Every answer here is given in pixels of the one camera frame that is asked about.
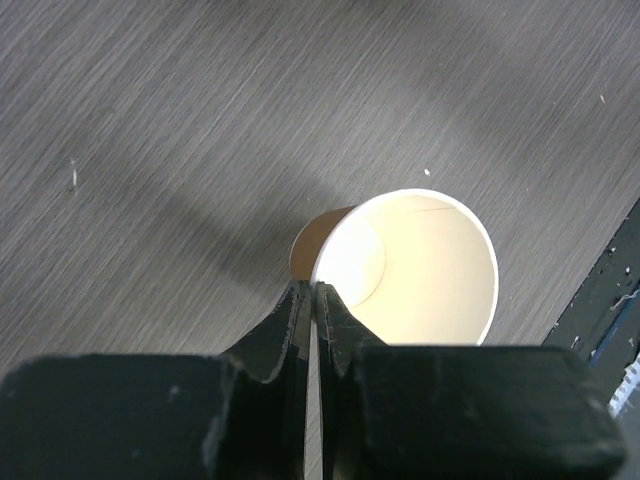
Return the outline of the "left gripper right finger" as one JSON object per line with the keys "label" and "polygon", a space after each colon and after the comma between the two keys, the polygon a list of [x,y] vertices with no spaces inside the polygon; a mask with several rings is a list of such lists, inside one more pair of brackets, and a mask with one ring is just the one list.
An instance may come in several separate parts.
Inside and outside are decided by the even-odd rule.
{"label": "left gripper right finger", "polygon": [[318,340],[322,477],[355,479],[363,449],[362,391],[352,360],[365,347],[384,342],[357,320],[336,289],[315,287]]}

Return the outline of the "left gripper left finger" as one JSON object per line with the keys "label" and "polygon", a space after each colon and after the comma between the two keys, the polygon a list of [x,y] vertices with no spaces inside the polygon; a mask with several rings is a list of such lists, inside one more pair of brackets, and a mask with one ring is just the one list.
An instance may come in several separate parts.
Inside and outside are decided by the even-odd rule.
{"label": "left gripper left finger", "polygon": [[238,369],[222,442],[224,479],[304,477],[313,291],[292,281],[224,356]]}

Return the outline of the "single brown paper cup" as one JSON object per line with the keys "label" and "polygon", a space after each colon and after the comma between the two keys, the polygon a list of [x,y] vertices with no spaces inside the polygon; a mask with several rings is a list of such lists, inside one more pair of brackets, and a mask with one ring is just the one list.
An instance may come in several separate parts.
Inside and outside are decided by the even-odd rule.
{"label": "single brown paper cup", "polygon": [[328,211],[293,242],[292,276],[333,286],[388,344],[480,345],[497,307],[488,232],[460,201],[401,189]]}

